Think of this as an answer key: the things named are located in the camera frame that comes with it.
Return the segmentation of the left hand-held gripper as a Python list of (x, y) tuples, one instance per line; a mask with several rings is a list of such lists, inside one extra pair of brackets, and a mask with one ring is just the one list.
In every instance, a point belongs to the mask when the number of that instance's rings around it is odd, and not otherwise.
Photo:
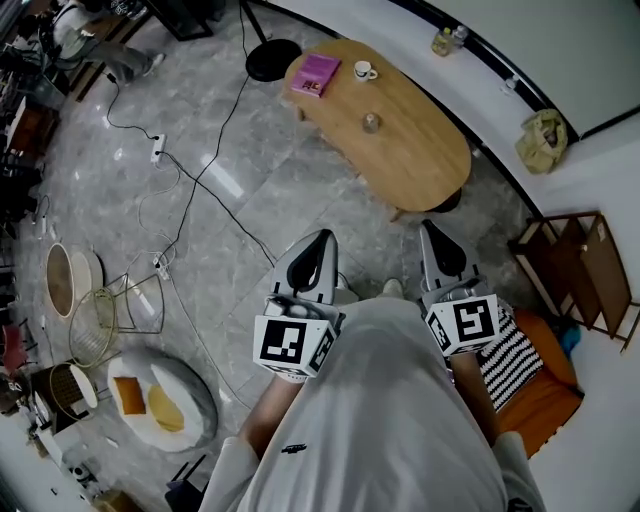
[(337, 240), (329, 229), (306, 235), (284, 252), (272, 275), (276, 294), (255, 317), (254, 363), (293, 382), (318, 376), (346, 318), (323, 304), (334, 302), (337, 272)]

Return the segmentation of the person's left forearm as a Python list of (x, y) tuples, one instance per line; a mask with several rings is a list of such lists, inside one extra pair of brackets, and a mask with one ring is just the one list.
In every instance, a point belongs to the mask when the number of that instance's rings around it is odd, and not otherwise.
[(292, 383), (275, 376), (244, 421), (238, 437), (250, 445), (258, 459), (264, 456), (302, 387), (302, 383)]

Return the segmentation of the person's right forearm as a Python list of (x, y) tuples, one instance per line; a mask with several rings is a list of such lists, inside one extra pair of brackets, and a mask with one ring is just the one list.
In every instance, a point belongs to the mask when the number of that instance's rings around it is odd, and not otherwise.
[(470, 410), (487, 443), (493, 447), (500, 435), (500, 426), (476, 355), (465, 353), (452, 356), (450, 364), (458, 393)]

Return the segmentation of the round wooden table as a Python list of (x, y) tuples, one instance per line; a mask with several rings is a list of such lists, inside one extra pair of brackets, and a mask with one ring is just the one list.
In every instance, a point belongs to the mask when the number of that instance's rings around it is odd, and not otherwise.
[[(320, 98), (290, 88), (309, 54), (341, 60)], [(355, 78), (353, 67), (360, 60), (373, 65), (377, 79)], [(335, 39), (305, 51), (289, 66), (283, 95), (299, 120), (312, 122), (398, 216), (442, 213), (458, 205), (471, 174), (465, 136), (417, 85), (371, 47)], [(375, 134), (362, 128), (362, 118), (370, 112), (381, 118)]]

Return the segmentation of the person's white t-shirt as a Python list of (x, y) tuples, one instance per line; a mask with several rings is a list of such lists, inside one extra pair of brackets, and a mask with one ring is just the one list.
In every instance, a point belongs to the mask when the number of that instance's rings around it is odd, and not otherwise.
[(199, 512), (545, 512), (521, 436), (487, 443), (415, 304), (345, 313), (264, 456), (224, 441)]

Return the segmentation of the blue cloth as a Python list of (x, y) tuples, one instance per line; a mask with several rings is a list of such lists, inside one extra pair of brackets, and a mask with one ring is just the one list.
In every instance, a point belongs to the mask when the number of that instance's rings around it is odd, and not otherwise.
[(581, 329), (578, 324), (567, 324), (559, 328), (558, 341), (567, 358), (571, 357), (573, 349), (580, 343)]

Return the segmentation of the beige bag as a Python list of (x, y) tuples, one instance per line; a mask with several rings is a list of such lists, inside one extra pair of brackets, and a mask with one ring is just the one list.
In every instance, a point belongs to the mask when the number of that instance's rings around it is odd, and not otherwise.
[(521, 125), (516, 152), (532, 174), (548, 174), (562, 160), (568, 146), (567, 126), (555, 109), (543, 109)]

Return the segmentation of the yellow pillow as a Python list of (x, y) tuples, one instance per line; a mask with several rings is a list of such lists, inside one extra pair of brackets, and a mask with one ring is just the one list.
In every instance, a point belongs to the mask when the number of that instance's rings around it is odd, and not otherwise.
[(163, 388), (152, 385), (147, 393), (147, 409), (158, 426), (168, 432), (184, 430), (184, 415)]

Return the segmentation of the purple book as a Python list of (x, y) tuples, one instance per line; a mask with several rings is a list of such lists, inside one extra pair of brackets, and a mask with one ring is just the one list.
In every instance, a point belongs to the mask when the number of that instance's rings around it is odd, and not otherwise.
[(294, 74), (290, 88), (294, 92), (320, 98), (340, 65), (339, 58), (309, 54)]

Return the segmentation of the orange pillow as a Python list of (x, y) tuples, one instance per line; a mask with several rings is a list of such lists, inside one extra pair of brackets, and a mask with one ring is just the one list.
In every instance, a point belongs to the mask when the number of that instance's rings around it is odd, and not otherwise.
[(125, 416), (145, 415), (146, 405), (142, 389), (135, 377), (115, 377), (113, 379)]

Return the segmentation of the black standing fan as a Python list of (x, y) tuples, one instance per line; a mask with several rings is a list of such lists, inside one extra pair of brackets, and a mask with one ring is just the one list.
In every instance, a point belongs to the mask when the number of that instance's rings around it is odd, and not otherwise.
[(245, 68), (249, 77), (263, 83), (283, 79), (289, 66), (302, 55), (301, 47), (288, 39), (268, 40), (247, 0), (239, 0), (239, 5), (260, 41), (246, 58)]

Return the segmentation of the yellow drink bottle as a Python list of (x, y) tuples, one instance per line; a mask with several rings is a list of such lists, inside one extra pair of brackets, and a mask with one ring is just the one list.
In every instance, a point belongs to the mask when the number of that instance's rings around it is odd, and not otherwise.
[(431, 43), (432, 51), (440, 57), (446, 57), (451, 53), (453, 48), (454, 41), (451, 29), (449, 27), (445, 27), (438, 31)]

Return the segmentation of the round white low table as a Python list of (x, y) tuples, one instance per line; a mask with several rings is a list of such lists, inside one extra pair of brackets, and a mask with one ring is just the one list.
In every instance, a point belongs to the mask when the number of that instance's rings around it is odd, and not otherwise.
[(91, 250), (54, 243), (46, 258), (46, 288), (59, 317), (67, 319), (90, 291), (104, 286), (100, 258)]

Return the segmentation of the black framed cabinet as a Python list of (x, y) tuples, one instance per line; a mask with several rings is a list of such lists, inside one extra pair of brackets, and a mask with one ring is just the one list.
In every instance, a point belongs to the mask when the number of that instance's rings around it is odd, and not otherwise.
[(141, 0), (141, 2), (179, 42), (213, 35), (203, 7), (198, 5), (200, 0)]

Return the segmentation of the pink chair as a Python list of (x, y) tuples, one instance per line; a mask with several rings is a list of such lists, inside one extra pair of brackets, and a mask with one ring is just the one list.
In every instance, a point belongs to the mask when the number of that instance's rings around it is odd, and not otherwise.
[(2, 363), (8, 374), (14, 373), (27, 363), (28, 355), (24, 347), (21, 330), (15, 325), (2, 327), (3, 353)]

